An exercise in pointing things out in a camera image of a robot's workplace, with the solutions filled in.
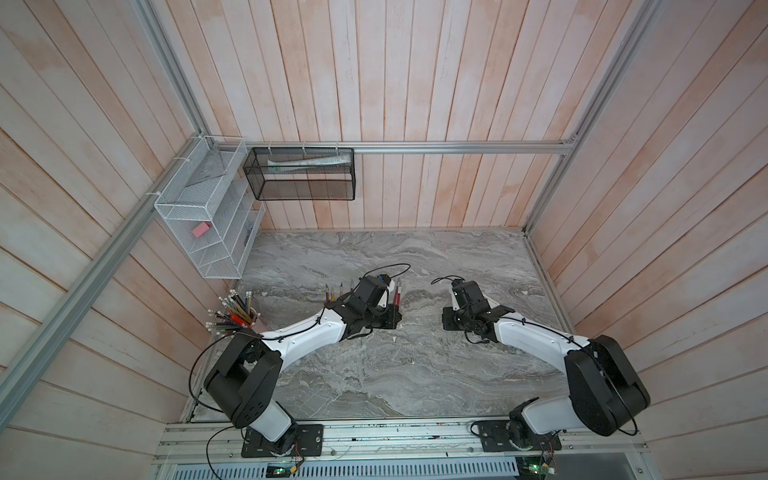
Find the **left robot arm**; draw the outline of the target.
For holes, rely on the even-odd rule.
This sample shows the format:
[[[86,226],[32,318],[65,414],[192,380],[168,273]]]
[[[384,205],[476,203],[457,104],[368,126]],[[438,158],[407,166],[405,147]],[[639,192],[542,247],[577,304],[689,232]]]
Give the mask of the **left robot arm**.
[[[365,275],[348,293],[327,301],[319,313],[283,329],[236,333],[208,372],[204,389],[237,429],[255,432],[275,456],[297,443],[297,424],[273,399],[282,371],[315,351],[394,329],[402,319],[396,281]]]

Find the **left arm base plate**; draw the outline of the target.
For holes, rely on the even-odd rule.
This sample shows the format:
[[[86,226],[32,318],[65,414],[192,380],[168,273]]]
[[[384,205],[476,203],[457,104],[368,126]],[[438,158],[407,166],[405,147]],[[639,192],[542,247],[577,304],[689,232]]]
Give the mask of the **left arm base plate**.
[[[320,456],[324,426],[322,424],[298,424],[275,442],[270,442],[251,427],[245,429],[241,456],[243,458],[289,458]]]

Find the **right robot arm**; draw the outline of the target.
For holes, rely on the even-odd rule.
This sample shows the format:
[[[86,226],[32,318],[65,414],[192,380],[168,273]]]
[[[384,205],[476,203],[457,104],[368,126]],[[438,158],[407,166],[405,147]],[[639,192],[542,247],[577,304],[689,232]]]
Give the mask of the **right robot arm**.
[[[539,437],[587,428],[608,437],[639,433],[636,416],[650,407],[650,394],[619,343],[606,335],[573,335],[526,318],[487,297],[475,281],[449,275],[452,305],[443,309],[446,331],[478,337],[528,353],[563,373],[568,393],[527,400],[509,413],[506,426],[515,448],[534,447]]]

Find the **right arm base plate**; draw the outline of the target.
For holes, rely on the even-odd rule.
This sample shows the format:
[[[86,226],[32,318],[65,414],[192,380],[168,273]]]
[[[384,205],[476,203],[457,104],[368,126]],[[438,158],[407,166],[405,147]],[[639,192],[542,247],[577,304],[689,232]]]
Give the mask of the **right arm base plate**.
[[[538,435],[513,420],[475,421],[470,426],[470,432],[480,439],[486,453],[562,449],[558,435]]]

